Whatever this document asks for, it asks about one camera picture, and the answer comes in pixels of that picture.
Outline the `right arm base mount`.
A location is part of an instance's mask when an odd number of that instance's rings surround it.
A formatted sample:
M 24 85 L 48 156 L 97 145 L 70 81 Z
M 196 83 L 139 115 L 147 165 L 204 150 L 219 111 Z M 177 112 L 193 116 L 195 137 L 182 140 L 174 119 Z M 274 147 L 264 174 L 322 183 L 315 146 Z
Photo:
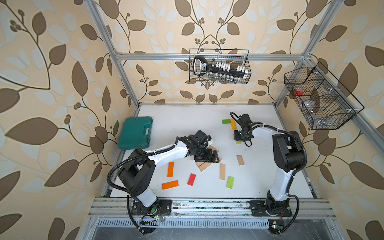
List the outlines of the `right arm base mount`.
M 289 199 L 285 201 L 275 201 L 274 199 L 254 200 L 249 202 L 249 207 L 253 217 L 292 217 L 293 213 L 289 201 Z

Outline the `orange-yellow block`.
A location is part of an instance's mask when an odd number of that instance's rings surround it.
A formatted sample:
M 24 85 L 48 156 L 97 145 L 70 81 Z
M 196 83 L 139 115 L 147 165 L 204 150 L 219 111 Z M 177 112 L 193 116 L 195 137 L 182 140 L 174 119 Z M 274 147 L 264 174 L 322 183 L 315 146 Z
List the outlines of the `orange-yellow block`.
M 234 119 L 230 119 L 230 121 L 231 121 L 231 127 L 232 127 L 232 129 L 233 129 L 233 130 L 236 130 L 236 129 L 237 129 L 237 124 L 236 124 L 235 120 L 234 120 Z

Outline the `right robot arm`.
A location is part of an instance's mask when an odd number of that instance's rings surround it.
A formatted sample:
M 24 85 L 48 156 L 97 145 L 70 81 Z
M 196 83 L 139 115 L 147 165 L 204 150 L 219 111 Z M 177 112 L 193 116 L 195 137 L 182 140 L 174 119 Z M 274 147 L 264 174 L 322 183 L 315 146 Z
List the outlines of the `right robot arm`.
M 236 115 L 230 112 L 231 118 L 241 127 L 234 131 L 237 142 L 251 142 L 254 137 L 273 144 L 273 156 L 278 169 L 272 188 L 268 191 L 262 209 L 270 216 L 289 206 L 290 188 L 295 175 L 303 170 L 308 162 L 304 144 L 295 131 L 284 131 L 261 122 L 253 122 L 248 114 Z

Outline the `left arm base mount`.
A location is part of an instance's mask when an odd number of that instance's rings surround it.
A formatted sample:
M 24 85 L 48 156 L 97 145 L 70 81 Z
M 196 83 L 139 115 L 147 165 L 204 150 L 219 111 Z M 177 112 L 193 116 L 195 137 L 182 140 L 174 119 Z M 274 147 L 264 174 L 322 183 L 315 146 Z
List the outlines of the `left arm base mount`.
M 134 215 L 169 216 L 172 211 L 172 200 L 157 199 L 151 206 L 145 207 L 141 202 L 134 202 L 132 211 Z

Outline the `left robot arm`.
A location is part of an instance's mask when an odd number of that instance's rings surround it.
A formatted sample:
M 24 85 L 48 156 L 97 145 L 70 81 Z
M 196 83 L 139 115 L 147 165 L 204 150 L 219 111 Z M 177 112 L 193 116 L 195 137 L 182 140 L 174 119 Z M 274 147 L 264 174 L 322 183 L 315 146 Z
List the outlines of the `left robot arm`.
M 211 136 L 201 130 L 194 135 L 177 137 L 171 145 L 153 151 L 135 149 L 131 155 L 114 166 L 107 175 L 110 187 L 123 191 L 146 208 L 154 207 L 158 197 L 150 188 L 156 168 L 189 156 L 196 163 L 216 164 L 220 162 L 218 151 L 210 148 Z

